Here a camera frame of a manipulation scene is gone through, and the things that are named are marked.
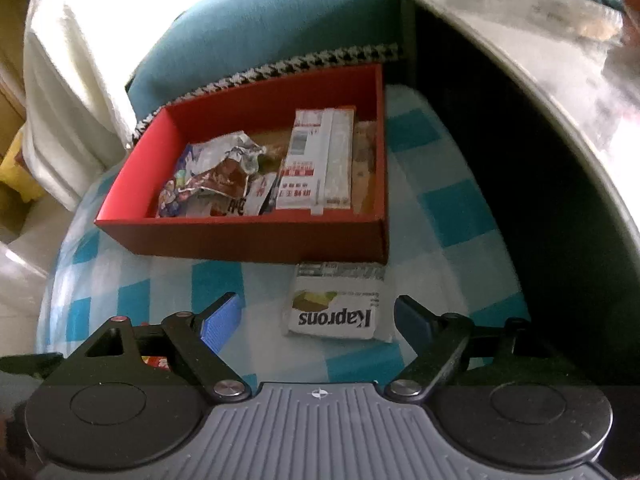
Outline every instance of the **blue checkered tablecloth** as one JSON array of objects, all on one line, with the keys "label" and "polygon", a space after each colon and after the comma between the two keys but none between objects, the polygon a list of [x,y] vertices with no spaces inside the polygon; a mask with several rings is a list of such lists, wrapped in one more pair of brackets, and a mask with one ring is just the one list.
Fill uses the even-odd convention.
[{"label": "blue checkered tablecloth", "polygon": [[[506,247],[458,147],[428,103],[386,87],[390,256],[394,297],[478,324],[527,317]],[[107,318],[158,323],[178,310],[200,312],[231,290],[242,321],[220,352],[252,386],[260,381],[386,383],[415,354],[393,343],[282,335],[280,316],[293,266],[136,256],[94,226],[118,168],[85,195],[42,301],[36,350],[71,353]]]}]

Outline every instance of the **circular pad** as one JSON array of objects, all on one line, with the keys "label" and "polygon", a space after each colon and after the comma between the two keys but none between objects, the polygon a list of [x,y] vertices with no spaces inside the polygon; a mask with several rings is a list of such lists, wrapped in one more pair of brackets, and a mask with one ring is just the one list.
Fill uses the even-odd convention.
[{"label": "circular pad", "polygon": [[549,470],[591,459],[612,411],[595,386],[444,386],[429,400],[444,435],[498,468]]},{"label": "circular pad", "polygon": [[139,388],[124,383],[94,384],[80,390],[71,399],[71,411],[89,424],[122,424],[145,407],[146,395]]},{"label": "circular pad", "polygon": [[105,383],[44,383],[26,407],[38,453],[71,468],[112,471],[143,465],[179,446],[202,417],[198,391],[145,364],[132,371],[113,373]]},{"label": "circular pad", "polygon": [[513,422],[548,424],[564,413],[566,401],[560,392],[544,384],[503,384],[492,391],[491,405]]}]

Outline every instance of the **open cardboard box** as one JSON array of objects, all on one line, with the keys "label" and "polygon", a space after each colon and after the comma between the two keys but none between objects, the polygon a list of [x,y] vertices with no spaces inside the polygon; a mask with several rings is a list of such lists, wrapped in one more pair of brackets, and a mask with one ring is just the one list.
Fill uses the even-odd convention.
[{"label": "open cardboard box", "polygon": [[[291,129],[298,108],[353,105],[376,120],[372,212],[276,210],[252,217],[155,218],[158,194],[189,142],[244,130]],[[129,155],[95,224],[136,254],[244,262],[381,262],[388,257],[382,66],[327,68],[165,107]]]}]

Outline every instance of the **snack wrapper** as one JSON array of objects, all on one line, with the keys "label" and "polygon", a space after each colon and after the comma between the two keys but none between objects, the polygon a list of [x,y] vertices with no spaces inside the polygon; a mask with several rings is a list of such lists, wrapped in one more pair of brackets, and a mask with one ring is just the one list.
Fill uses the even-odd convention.
[{"label": "snack wrapper", "polygon": [[258,216],[263,212],[277,173],[256,174],[249,184],[249,191],[243,198],[235,199],[222,194],[194,196],[189,200],[186,216],[202,218],[207,216]]},{"label": "snack wrapper", "polygon": [[184,216],[186,203],[194,195],[244,198],[249,177],[258,171],[258,156],[264,153],[265,148],[244,132],[187,145],[176,163],[174,177],[160,192],[157,216]]},{"label": "snack wrapper", "polygon": [[162,368],[162,370],[168,370],[168,371],[171,370],[169,368],[169,364],[167,362],[166,357],[143,355],[142,362],[153,368]]}]

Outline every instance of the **houndstooth fabric trim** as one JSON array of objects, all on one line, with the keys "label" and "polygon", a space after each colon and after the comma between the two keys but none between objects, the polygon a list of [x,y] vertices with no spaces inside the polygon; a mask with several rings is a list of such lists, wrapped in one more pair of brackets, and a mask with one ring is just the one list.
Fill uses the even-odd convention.
[{"label": "houndstooth fabric trim", "polygon": [[274,77],[332,66],[347,66],[376,62],[386,63],[398,61],[401,57],[402,49],[397,43],[391,43],[323,50],[322,52],[313,52],[311,54],[305,54],[304,56],[296,56],[276,63],[267,63],[259,66],[258,68],[239,72],[232,76],[222,78],[220,81],[215,83],[209,83],[196,88],[195,90],[187,92],[185,95],[182,95],[159,107],[158,110],[149,114],[136,124],[136,129],[132,134],[131,143],[135,145],[140,140],[140,137],[142,137],[142,134],[144,134],[155,116],[160,113],[160,110],[168,105],[189,101],[201,95],[211,94],[226,88],[241,86]]}]

